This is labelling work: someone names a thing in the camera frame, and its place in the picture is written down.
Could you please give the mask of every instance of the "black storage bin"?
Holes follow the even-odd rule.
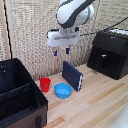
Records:
[[[97,33],[87,66],[113,79],[128,74],[128,37]]]
[[[42,128],[48,101],[20,60],[0,62],[0,128]]]

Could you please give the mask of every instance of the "wooden table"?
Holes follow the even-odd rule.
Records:
[[[128,75],[113,80],[85,64],[77,69],[83,73],[81,91],[73,89],[67,99],[54,93],[57,83],[67,83],[62,73],[49,77],[50,90],[44,93],[49,101],[45,128],[110,128],[128,102]]]

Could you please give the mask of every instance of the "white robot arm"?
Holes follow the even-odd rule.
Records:
[[[47,33],[47,46],[58,47],[76,44],[80,37],[79,26],[89,22],[94,14],[94,0],[60,0],[57,21],[60,29]]]

